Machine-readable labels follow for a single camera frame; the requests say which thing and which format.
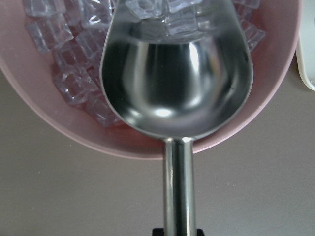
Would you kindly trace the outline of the steel ice scoop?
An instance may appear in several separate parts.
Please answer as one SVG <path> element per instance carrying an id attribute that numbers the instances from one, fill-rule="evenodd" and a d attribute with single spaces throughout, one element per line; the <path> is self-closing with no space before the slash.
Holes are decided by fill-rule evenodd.
<path id="1" fill-rule="evenodd" d="M 206 0 L 184 19 L 204 31 L 161 35 L 120 0 L 105 40 L 100 78 L 114 113 L 164 142 L 164 227 L 153 235 L 197 236 L 192 147 L 230 122 L 253 84 L 253 64 L 233 3 Z"/>

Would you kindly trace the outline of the pink bowl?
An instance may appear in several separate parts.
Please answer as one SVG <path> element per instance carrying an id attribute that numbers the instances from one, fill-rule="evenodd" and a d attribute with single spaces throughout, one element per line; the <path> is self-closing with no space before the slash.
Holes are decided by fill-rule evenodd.
<path id="1" fill-rule="evenodd" d="M 266 33 L 252 51 L 254 82 L 239 114 L 214 134 L 198 140 L 194 153 L 210 149 L 248 125 L 272 99 L 295 53 L 301 21 L 300 0 L 263 0 L 252 22 Z M 91 149 L 132 159 L 160 159 L 162 143 L 126 125 L 102 128 L 83 111 L 64 102 L 52 82 L 53 58 L 41 54 L 25 29 L 20 0 L 0 3 L 0 68 L 35 113 L 56 130 Z"/>

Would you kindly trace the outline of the pile of clear ice cubes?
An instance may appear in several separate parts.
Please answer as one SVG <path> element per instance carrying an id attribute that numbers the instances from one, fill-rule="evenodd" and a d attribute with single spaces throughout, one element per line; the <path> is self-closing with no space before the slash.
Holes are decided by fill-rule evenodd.
<path id="1" fill-rule="evenodd" d="M 58 72 L 53 78 L 66 104 L 85 110 L 101 126 L 119 123 L 101 96 L 101 51 L 115 0 L 26 0 L 34 21 L 26 30 L 37 50 L 51 52 Z M 126 6 L 151 39 L 171 38 L 209 28 L 198 17 L 198 0 L 129 0 Z"/>

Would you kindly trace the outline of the cream serving tray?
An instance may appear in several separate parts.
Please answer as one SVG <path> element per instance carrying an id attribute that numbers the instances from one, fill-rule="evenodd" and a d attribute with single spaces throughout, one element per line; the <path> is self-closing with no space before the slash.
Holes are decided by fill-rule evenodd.
<path id="1" fill-rule="evenodd" d="M 296 58 L 301 80 L 315 90 L 315 1 L 303 0 Z"/>

